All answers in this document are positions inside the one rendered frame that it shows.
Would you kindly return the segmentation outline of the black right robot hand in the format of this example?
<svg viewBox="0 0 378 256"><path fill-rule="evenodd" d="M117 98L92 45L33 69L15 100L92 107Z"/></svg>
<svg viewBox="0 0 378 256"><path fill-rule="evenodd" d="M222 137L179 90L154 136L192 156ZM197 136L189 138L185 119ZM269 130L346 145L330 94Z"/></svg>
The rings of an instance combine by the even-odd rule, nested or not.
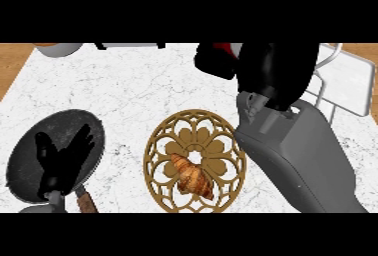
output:
<svg viewBox="0 0 378 256"><path fill-rule="evenodd" d="M239 58L216 49L213 44L198 45L195 67L223 79L237 78L239 92L266 96L266 107L287 111L310 83L319 44L248 42L242 44Z"/></svg>

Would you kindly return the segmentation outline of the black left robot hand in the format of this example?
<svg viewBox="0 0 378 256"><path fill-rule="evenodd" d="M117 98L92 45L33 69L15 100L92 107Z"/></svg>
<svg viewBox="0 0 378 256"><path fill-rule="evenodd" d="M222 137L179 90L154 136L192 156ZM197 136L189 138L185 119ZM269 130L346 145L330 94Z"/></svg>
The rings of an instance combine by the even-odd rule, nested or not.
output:
<svg viewBox="0 0 378 256"><path fill-rule="evenodd" d="M39 132L34 136L37 146L37 160L43 167L43 176L37 195L46 200L46 194L58 191L67 196L73 190L81 166L96 145L90 126L83 125L70 145L61 150L52 142L50 136Z"/></svg>

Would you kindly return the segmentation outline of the red can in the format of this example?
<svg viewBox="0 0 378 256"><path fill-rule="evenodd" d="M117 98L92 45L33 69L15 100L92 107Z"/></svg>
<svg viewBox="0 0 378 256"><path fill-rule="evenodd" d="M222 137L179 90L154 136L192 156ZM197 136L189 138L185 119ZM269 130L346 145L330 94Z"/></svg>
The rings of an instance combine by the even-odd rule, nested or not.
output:
<svg viewBox="0 0 378 256"><path fill-rule="evenodd" d="M241 43L214 43L213 47L222 49L234 58L239 58Z"/></svg>

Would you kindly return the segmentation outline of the round gold lattice placemat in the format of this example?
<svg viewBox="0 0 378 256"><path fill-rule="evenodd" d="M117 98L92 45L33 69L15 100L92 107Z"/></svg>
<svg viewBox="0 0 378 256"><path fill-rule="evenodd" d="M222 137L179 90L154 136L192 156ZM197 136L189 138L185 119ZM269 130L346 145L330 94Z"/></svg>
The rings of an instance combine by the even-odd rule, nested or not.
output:
<svg viewBox="0 0 378 256"><path fill-rule="evenodd" d="M173 153L201 166L213 183L211 200L180 193ZM223 212L239 195L245 171L247 156L229 122L206 110L173 114L152 132L144 155L146 187L161 208L170 213Z"/></svg>

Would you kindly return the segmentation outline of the dark grey frying pan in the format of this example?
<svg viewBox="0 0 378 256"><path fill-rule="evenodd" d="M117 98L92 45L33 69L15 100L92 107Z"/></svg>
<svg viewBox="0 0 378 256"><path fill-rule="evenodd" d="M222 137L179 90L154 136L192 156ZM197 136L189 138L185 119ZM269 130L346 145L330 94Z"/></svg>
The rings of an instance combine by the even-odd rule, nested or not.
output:
<svg viewBox="0 0 378 256"><path fill-rule="evenodd" d="M90 151L74 183L73 192L83 213L96 213L98 209L89 192L84 189L87 181L101 163L105 149L105 130L101 119L86 110L68 109L48 116L27 131L14 148L8 169L6 186L15 197L33 204L43 203L37 196L43 168L37 161L37 146L34 136L39 132L49 134L58 149L70 145L77 131L87 124L93 136L95 148Z"/></svg>

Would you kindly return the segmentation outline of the brown croissant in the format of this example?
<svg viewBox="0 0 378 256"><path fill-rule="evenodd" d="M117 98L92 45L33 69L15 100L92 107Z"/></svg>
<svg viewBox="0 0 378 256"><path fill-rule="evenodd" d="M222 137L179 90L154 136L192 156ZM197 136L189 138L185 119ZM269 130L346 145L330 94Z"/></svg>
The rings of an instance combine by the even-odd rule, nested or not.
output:
<svg viewBox="0 0 378 256"><path fill-rule="evenodd" d="M172 154L172 162L179 173L177 186L180 193L197 194L211 200L214 198L213 183L206 176L201 166L194 164L191 160L177 153Z"/></svg>

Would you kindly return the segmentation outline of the white appliance with black feet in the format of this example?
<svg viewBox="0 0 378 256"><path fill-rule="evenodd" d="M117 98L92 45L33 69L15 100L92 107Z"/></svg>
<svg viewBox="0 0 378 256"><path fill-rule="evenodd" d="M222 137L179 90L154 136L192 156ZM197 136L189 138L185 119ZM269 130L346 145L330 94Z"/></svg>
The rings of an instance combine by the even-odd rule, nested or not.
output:
<svg viewBox="0 0 378 256"><path fill-rule="evenodd" d="M166 43L95 43L99 50L107 50L115 47L157 47L158 49L166 48Z"/></svg>

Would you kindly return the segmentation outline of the grey round bowl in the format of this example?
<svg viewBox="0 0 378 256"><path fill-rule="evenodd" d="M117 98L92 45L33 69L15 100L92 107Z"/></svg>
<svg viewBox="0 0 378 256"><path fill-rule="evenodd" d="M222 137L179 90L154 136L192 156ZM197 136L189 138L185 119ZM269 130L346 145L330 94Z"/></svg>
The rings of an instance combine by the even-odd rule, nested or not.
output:
<svg viewBox="0 0 378 256"><path fill-rule="evenodd" d="M36 43L36 48L48 57L59 58L71 55L83 46L81 43Z"/></svg>

